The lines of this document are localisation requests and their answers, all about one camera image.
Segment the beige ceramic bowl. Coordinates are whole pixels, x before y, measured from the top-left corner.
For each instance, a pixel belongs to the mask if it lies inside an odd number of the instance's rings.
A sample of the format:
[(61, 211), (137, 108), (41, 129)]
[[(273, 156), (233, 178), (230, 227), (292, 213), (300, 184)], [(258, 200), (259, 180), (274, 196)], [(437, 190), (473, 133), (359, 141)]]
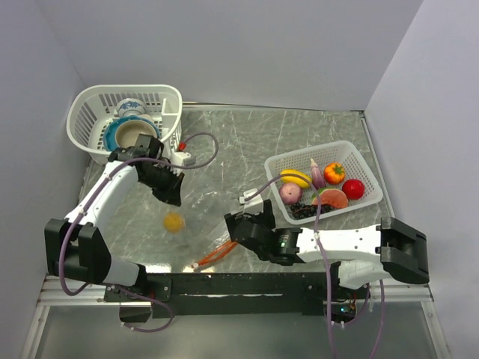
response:
[(140, 120), (128, 120), (115, 132), (115, 142), (119, 147), (127, 148), (133, 146), (139, 135), (149, 135), (158, 138), (156, 128), (150, 122)]

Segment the dark fake grape bunch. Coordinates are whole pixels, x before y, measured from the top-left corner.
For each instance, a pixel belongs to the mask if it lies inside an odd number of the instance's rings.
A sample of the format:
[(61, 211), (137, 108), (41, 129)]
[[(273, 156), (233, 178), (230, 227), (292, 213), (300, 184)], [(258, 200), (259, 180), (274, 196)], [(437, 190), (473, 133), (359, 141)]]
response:
[[(295, 220), (302, 220), (306, 218), (315, 217), (317, 214), (318, 205), (307, 205), (302, 203), (295, 203), (290, 206), (290, 214)], [(330, 205), (322, 205), (320, 208), (320, 213), (329, 213), (334, 211), (335, 208)]]

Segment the clear zip top bag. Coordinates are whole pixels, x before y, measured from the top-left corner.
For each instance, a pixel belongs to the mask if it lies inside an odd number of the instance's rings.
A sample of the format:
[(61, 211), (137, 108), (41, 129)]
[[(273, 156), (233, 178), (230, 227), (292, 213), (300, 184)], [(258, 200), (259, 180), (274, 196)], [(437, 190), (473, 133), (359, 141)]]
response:
[(186, 226), (180, 232), (170, 233), (182, 236), (186, 240), (186, 247), (193, 251), (185, 272), (209, 271), (237, 246), (231, 241), (222, 217), (230, 208), (231, 206), (220, 198), (218, 191), (208, 191), (200, 194), (197, 200), (190, 203), (185, 201), (181, 208), (166, 212), (166, 214), (179, 213), (186, 222)]

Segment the white oval dish rack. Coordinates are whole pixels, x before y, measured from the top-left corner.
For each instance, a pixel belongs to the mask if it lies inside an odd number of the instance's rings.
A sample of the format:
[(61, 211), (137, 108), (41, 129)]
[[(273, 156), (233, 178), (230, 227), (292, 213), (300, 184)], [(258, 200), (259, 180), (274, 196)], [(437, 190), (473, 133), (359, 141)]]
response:
[(96, 85), (75, 98), (66, 130), (75, 146), (104, 165), (120, 146), (120, 131), (141, 120), (168, 158), (180, 144), (182, 110), (183, 97), (170, 85)]

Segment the blue white patterned bowl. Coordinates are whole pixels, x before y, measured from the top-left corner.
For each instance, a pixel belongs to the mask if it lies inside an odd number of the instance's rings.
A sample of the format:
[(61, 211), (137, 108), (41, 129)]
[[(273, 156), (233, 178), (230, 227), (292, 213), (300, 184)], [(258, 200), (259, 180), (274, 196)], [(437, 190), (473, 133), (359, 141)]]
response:
[(126, 98), (116, 105), (119, 117), (139, 116), (147, 113), (146, 105), (139, 99)]

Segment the purple fake onion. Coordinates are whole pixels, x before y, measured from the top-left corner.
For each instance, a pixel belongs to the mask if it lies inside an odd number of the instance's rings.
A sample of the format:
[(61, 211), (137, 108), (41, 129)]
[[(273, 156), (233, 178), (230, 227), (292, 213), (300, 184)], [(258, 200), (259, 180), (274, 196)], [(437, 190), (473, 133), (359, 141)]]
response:
[(302, 188), (294, 182), (284, 183), (278, 190), (282, 203), (293, 205), (302, 198)]

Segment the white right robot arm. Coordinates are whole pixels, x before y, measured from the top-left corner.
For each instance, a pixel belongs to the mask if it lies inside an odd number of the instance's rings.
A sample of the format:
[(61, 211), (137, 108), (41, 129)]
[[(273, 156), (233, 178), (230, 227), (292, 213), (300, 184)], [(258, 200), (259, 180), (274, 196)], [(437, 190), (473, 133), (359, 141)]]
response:
[(327, 280), (336, 298), (385, 278), (414, 285), (430, 281), (426, 235), (396, 218), (383, 217), (379, 224), (354, 230), (277, 228), (272, 204), (265, 200), (261, 211), (228, 213), (225, 223), (231, 240), (262, 261), (281, 266), (337, 263)]

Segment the fake watermelon slice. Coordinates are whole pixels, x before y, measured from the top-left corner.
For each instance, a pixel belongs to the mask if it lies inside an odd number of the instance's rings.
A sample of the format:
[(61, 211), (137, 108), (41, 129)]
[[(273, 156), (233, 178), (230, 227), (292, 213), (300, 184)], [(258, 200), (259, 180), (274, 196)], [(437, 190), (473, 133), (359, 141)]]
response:
[(319, 194), (314, 194), (311, 200), (314, 206), (331, 206), (334, 209), (344, 209), (349, 206), (346, 194), (337, 188), (322, 188)]

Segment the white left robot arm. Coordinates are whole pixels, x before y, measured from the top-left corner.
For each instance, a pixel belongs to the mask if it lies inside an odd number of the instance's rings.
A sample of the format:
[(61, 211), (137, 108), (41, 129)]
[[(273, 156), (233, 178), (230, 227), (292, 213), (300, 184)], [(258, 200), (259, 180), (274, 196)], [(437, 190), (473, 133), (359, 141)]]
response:
[(51, 219), (44, 237), (48, 272), (64, 280), (122, 286), (133, 301), (150, 291), (146, 268), (113, 256), (102, 236), (128, 192), (137, 183), (159, 201), (180, 206), (183, 169), (191, 156), (181, 144), (165, 158), (163, 143), (140, 135), (131, 147), (110, 152), (103, 175), (80, 204), (63, 219)]

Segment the red fake pomegranate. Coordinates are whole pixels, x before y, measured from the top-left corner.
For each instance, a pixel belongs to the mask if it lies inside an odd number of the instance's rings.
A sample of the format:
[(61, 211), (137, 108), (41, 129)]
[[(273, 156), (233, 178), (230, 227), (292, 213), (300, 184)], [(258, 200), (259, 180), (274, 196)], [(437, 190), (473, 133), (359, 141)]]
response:
[(342, 192), (348, 200), (360, 200), (365, 193), (365, 185), (359, 179), (349, 179), (342, 185)]

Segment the orange fake tomato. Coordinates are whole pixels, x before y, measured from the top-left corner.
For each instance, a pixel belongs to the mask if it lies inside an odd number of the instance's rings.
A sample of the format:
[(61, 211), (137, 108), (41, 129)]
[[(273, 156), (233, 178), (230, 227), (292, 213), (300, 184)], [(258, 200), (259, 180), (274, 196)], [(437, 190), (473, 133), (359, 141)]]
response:
[(323, 177), (328, 184), (339, 185), (345, 179), (346, 173), (342, 164), (338, 162), (332, 162), (328, 164), (324, 171)]

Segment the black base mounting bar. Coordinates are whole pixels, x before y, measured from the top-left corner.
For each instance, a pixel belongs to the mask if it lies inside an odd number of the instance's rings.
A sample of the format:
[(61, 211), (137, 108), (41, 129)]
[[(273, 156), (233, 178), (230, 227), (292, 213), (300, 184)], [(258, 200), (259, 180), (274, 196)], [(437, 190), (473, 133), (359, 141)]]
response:
[(163, 273), (147, 279), (147, 295), (167, 304), (177, 316), (326, 314), (323, 272)]

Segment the blue rimmed plate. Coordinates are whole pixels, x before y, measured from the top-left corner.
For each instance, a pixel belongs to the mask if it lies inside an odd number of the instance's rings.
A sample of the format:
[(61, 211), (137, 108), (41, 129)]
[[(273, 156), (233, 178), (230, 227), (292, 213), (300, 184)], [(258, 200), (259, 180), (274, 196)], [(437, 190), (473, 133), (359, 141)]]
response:
[(152, 117), (149, 117), (147, 115), (145, 115), (143, 117), (141, 117), (141, 116), (121, 117), (121, 118), (118, 118), (117, 120), (114, 120), (112, 123), (110, 123), (106, 127), (106, 130), (105, 130), (104, 135), (103, 135), (103, 146), (104, 146), (104, 148), (109, 152), (112, 152), (113, 150), (119, 148), (119, 146), (115, 142), (115, 132), (118, 129), (119, 125), (121, 125), (122, 123), (124, 123), (128, 120), (140, 120), (140, 119), (146, 120), (146, 121), (150, 122), (151, 124), (153, 124), (156, 128), (158, 138), (161, 137), (161, 131), (153, 123), (153, 118)]

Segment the yellow fake lemon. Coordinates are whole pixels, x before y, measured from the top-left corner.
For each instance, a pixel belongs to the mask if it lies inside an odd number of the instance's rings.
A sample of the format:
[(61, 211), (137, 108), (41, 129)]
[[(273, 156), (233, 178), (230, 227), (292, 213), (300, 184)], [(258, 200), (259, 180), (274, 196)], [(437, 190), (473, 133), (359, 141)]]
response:
[(178, 233), (186, 226), (184, 217), (176, 212), (167, 213), (162, 224), (169, 233)]

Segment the yellow fake banana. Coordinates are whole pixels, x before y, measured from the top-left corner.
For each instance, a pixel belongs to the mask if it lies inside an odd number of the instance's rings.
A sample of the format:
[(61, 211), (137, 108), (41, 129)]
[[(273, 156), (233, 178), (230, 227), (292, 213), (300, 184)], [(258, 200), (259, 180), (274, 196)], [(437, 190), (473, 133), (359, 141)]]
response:
[(301, 171), (286, 169), (280, 173), (280, 176), (283, 183), (294, 183), (303, 189), (311, 187), (311, 178)]

